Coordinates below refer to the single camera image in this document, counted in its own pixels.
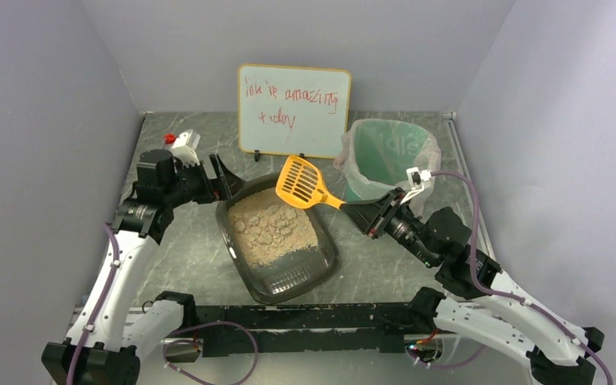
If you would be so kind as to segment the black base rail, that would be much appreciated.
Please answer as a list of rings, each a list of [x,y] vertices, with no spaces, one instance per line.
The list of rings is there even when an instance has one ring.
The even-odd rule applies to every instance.
[[[198,306],[191,294],[164,291],[184,307],[171,336],[201,343],[206,358],[233,354],[375,350],[401,353],[436,338],[430,309],[406,302]]]

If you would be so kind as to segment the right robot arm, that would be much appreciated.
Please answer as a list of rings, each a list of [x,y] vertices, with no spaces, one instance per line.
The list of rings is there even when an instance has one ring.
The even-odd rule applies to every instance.
[[[396,189],[339,209],[363,235],[388,235],[437,269],[445,291],[423,287],[408,304],[418,327],[451,331],[499,351],[528,369],[535,384],[591,384],[597,369],[613,382],[598,356],[605,335],[567,322],[529,295],[475,247],[471,229],[451,208],[422,221]]]

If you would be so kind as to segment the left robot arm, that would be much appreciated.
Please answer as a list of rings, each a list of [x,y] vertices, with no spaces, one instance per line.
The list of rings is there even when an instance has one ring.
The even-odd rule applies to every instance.
[[[126,321],[175,208],[227,201],[244,186],[218,155],[209,159],[213,179],[191,148],[140,155],[132,194],[104,226],[108,246],[88,300],[64,340],[49,342],[43,350],[43,366],[55,383],[134,384],[143,360],[165,338],[197,324],[194,297],[172,291],[160,294],[133,324]]]

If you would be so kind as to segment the whiteboard with red writing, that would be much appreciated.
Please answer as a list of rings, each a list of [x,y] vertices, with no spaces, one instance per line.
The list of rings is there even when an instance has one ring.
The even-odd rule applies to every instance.
[[[245,63],[238,72],[238,145],[243,152],[334,159],[348,128],[351,73]]]

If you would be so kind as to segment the beige cat litter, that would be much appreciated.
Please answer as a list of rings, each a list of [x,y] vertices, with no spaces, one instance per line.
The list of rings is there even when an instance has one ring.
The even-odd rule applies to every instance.
[[[229,209],[237,242],[253,268],[266,267],[284,255],[318,246],[306,212],[282,201],[273,188],[241,199]]]

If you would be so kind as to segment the yellow litter scoop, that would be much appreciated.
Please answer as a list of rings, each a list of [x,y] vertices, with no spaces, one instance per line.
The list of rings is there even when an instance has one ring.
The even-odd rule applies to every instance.
[[[275,185],[275,193],[296,209],[310,209],[320,204],[340,209],[345,204],[329,192],[319,168],[295,155],[287,157]]]

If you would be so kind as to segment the dark grey litter box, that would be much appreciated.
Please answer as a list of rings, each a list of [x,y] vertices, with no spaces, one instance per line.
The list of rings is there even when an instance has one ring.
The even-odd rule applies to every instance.
[[[314,209],[296,209],[275,192],[277,174],[246,181],[222,201],[216,219],[225,247],[255,302],[296,298],[333,275],[339,251]]]

